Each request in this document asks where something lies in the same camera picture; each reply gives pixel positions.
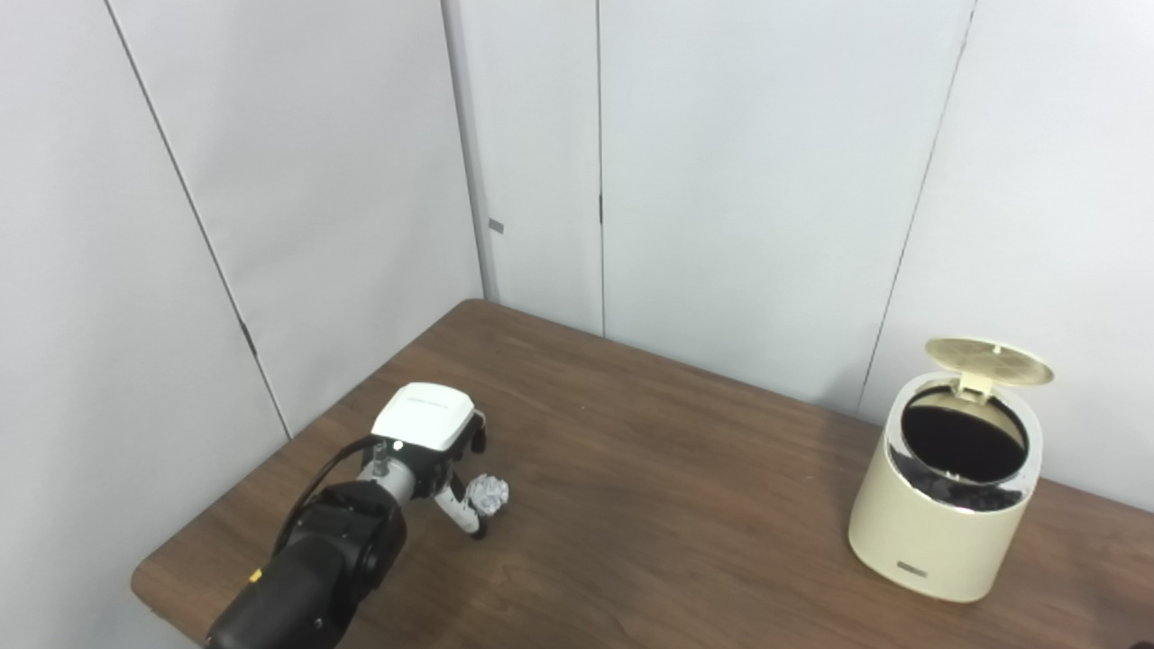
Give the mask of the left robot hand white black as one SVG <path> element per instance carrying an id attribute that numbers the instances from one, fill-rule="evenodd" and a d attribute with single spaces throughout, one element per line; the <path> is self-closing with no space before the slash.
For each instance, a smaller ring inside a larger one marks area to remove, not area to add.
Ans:
<path id="1" fill-rule="evenodd" d="M 466 453 L 480 455 L 488 446 L 486 416 L 467 394 L 427 382 L 400 387 L 372 423 L 370 438 L 364 480 L 379 484 L 402 507 L 430 498 L 470 538 L 485 537 L 485 515 L 454 468 Z"/>

